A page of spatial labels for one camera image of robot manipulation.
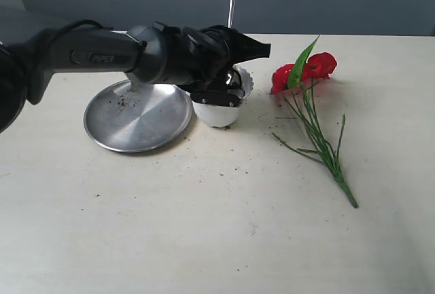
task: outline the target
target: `silver plate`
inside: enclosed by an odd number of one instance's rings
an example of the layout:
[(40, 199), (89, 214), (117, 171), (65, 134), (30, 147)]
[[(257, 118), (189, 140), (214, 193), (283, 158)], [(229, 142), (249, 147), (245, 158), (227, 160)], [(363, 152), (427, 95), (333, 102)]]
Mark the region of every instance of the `silver plate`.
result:
[(84, 127), (100, 146), (123, 153), (162, 147), (179, 136), (192, 117), (189, 96), (172, 85), (131, 87), (130, 80), (98, 93), (84, 114)]

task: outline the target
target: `red rose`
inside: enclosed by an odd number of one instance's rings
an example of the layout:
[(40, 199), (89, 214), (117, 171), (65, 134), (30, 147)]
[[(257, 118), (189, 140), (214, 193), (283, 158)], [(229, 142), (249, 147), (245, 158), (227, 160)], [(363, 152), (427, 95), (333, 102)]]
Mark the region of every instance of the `red rose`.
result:
[[(271, 94), (286, 90), (288, 76), (293, 64), (284, 65), (277, 69), (272, 75)], [(314, 54), (310, 57), (302, 71), (302, 81), (310, 79), (329, 79), (329, 74), (334, 72), (337, 62), (329, 53)]]

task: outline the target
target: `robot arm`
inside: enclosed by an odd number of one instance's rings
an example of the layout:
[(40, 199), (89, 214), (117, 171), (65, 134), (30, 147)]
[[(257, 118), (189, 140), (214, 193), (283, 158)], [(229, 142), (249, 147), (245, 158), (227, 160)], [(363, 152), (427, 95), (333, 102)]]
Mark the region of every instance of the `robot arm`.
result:
[[(120, 71), (132, 84), (175, 84), (193, 101), (237, 106), (243, 89), (232, 66), (269, 57), (271, 50), (270, 44), (224, 26), (194, 30), (155, 23), (117, 33), (92, 20), (46, 29), (26, 43), (0, 45), (0, 132), (25, 100), (41, 101), (55, 73)], [(228, 76), (236, 82), (229, 83)]]

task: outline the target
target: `metal spoon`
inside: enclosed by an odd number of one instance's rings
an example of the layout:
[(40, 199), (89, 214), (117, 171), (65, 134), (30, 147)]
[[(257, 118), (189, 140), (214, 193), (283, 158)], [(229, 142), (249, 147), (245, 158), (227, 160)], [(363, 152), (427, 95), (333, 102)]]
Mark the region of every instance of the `metal spoon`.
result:
[(228, 13), (228, 28), (232, 26), (232, 16), (234, 16), (234, 6), (236, 5), (236, 0), (230, 0), (230, 11)]

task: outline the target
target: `table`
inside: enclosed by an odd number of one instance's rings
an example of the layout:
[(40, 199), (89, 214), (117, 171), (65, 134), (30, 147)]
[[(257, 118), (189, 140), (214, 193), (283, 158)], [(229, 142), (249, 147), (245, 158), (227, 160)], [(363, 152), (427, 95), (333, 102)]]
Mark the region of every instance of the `table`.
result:
[(435, 293), (435, 38), (321, 36), (338, 66), (318, 88), (359, 209), (268, 95), (312, 35), (252, 35), (255, 89), (230, 130), (193, 121), (173, 144), (94, 144), (91, 98), (125, 79), (55, 75), (0, 135), (0, 293)]

